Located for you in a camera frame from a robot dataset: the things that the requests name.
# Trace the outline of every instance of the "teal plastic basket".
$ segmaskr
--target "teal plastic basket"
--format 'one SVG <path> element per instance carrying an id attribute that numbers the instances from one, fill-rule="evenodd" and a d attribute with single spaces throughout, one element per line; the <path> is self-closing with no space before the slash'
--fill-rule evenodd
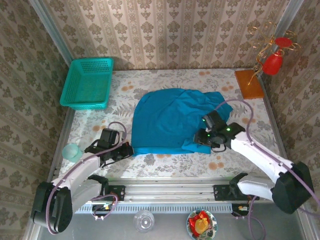
<path id="1" fill-rule="evenodd" d="M 107 107 L 114 60 L 110 57 L 81 58 L 71 62 L 60 104 L 74 110 Z"/>

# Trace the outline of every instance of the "blue towel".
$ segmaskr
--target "blue towel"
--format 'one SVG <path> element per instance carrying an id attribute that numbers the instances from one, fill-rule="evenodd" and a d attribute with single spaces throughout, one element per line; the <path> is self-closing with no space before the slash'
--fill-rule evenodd
<path id="1" fill-rule="evenodd" d="M 200 128 L 206 128 L 202 117 L 224 101 L 220 92 L 170 88 L 149 92 L 139 101 L 133 115 L 131 143 L 139 154 L 210 154 L 209 146 L 194 142 Z M 232 107 L 218 110 L 227 121 Z"/>

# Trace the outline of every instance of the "wooden block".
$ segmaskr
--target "wooden block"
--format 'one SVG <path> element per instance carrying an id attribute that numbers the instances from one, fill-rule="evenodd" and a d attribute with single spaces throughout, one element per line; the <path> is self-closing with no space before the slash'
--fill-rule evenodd
<path id="1" fill-rule="evenodd" d="M 264 98 L 265 94 L 256 76 L 250 79 L 254 74 L 253 70 L 241 70 L 234 72 L 236 80 L 238 81 L 243 99 L 260 99 Z"/>

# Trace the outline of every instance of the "wall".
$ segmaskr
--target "wall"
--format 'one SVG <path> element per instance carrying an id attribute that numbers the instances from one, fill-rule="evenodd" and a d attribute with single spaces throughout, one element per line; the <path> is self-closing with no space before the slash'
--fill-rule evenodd
<path id="1" fill-rule="evenodd" d="M 289 29 L 302 49 L 265 83 L 288 157 L 309 166 L 320 196 L 320 1 L 305 0 Z"/>
<path id="2" fill-rule="evenodd" d="M 289 0 L 44 0 L 72 56 L 116 70 L 252 67 L 248 27 L 277 22 Z"/>
<path id="3" fill-rule="evenodd" d="M 20 239 L 46 181 L 68 67 L 27 0 L 0 1 L 0 239 Z"/>

